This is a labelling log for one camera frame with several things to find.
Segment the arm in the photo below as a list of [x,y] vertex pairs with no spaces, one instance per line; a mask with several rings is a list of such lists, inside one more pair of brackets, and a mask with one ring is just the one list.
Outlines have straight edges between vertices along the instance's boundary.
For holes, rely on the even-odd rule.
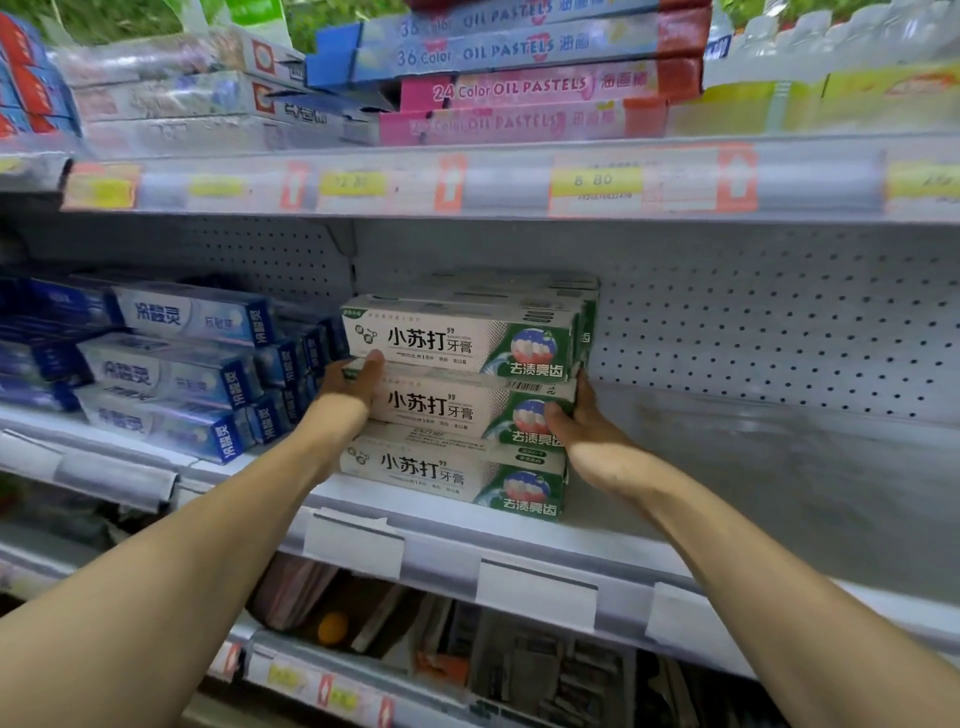
[[324,388],[284,441],[0,619],[9,728],[170,726],[210,667],[300,504],[370,411],[382,356]]
[[577,472],[630,501],[680,552],[791,725],[956,723],[960,672],[700,483],[638,449],[600,414],[585,376],[573,419],[556,405],[546,418]]

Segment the right hand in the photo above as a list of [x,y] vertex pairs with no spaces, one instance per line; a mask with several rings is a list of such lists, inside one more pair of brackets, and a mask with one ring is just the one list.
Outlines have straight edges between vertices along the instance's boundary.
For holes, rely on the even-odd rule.
[[566,448],[570,464],[594,488],[634,497],[658,459],[638,448],[597,409],[596,394],[583,369],[577,375],[577,403],[570,418],[555,402],[544,408],[547,426]]

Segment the green and white toothpaste box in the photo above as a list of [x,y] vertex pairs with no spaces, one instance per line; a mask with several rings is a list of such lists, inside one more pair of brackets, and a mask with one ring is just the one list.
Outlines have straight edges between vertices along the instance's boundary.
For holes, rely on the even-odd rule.
[[354,356],[545,381],[566,381],[578,361],[579,309],[365,295],[340,310]]
[[[355,379],[363,365],[364,359],[351,361],[344,376]],[[388,362],[373,395],[371,417],[482,440],[561,449],[543,408],[555,401],[571,412],[576,393],[575,378],[528,381]]]
[[566,456],[424,427],[368,422],[340,456],[347,475],[554,521]]

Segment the forearm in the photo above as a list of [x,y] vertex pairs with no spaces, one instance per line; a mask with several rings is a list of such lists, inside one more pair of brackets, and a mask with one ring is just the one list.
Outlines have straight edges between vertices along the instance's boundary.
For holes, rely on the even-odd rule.
[[666,534],[798,728],[949,725],[960,673],[721,498],[637,452],[637,505]]
[[0,620],[4,725],[170,725],[337,454],[291,436]]

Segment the barcode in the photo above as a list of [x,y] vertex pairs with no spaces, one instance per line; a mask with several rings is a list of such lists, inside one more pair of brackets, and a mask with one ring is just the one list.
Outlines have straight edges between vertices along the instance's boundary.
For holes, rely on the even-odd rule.
[[510,388],[516,389],[518,392],[539,392],[542,384],[537,384],[533,381],[512,381],[510,382]]

